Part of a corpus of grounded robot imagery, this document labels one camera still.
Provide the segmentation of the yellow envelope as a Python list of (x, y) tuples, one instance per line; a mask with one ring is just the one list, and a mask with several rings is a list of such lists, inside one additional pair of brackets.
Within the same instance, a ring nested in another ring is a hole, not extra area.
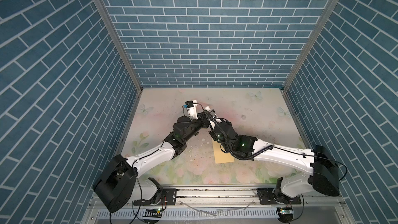
[(215, 164), (231, 163), (235, 161), (234, 157), (232, 157), (229, 153), (224, 153), (221, 150), (222, 147), (220, 146), (220, 143), (213, 141), (212, 147), (214, 151)]

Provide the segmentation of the white glue stick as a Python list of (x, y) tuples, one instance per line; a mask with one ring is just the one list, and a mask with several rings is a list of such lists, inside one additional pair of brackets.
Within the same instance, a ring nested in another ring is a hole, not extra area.
[(209, 106), (206, 106), (204, 111), (206, 118), (210, 122), (210, 128), (213, 130), (220, 121), (217, 119), (215, 112)]

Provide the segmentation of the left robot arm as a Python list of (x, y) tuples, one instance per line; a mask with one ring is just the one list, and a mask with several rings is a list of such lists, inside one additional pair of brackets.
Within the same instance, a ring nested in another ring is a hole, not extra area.
[(128, 158), (114, 156), (96, 179), (93, 191), (108, 211), (115, 213), (129, 202), (140, 176), (178, 157), (187, 148), (189, 139), (209, 127), (210, 120), (204, 113), (197, 119), (178, 118), (172, 132), (157, 147)]

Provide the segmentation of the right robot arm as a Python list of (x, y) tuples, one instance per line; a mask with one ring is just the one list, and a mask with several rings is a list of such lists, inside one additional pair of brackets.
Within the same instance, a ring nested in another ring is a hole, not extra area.
[(330, 197), (340, 195), (339, 163), (325, 147), (317, 145), (314, 149), (299, 149), (280, 146), (237, 134), (229, 122), (211, 121), (210, 124), (210, 136), (235, 159), (271, 162), (301, 172), (294, 177), (279, 179), (275, 195), (295, 198), (313, 190)]

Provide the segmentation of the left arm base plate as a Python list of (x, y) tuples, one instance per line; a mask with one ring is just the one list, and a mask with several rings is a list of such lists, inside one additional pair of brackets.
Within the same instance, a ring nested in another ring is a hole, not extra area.
[(152, 198), (149, 200), (136, 200), (134, 206), (169, 206), (176, 204), (177, 189), (176, 188), (164, 188), (162, 191), (157, 190)]

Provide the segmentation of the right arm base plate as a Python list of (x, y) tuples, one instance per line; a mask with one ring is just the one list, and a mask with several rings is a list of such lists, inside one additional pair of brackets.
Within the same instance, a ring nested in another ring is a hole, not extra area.
[(299, 196), (295, 198), (290, 198), (285, 196), (282, 193), (275, 193), (275, 188), (258, 188), (257, 189), (257, 196), (259, 198), (261, 205), (272, 205), (272, 204), (279, 204), (279, 205), (300, 205), (302, 204), (302, 200)]

